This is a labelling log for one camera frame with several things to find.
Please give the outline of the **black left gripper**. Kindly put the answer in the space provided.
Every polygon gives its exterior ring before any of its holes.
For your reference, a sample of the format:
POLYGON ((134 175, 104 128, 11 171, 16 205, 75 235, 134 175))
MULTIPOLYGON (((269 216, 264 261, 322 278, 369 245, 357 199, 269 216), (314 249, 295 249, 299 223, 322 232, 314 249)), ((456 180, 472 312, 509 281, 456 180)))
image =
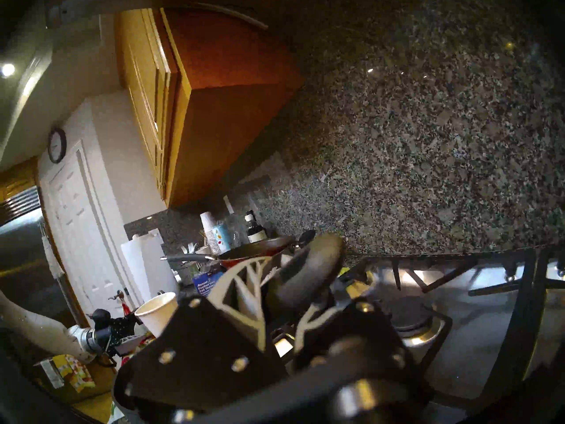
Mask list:
POLYGON ((146 335, 134 334, 138 318, 133 313, 112 318, 107 310, 96 309, 89 318, 94 322, 94 328, 88 332, 88 347, 96 355, 126 356, 146 338, 146 335))

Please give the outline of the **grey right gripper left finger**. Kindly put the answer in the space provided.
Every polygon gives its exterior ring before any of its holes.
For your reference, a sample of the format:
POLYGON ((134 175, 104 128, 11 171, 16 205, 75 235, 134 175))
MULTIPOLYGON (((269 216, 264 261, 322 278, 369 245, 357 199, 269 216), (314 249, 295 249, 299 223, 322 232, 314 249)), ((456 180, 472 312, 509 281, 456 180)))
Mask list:
POLYGON ((266 332, 261 280, 270 257, 245 260, 207 297, 184 297, 163 331, 118 371, 121 412, 216 412, 287 377, 266 332))

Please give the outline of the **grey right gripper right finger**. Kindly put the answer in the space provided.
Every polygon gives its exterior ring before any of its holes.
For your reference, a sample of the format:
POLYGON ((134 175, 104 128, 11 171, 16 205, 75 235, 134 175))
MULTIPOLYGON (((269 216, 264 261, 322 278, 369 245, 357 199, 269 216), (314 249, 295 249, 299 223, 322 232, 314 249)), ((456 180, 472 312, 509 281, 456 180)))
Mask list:
POLYGON ((432 388, 377 303, 356 300, 305 334, 293 410, 424 410, 432 388))

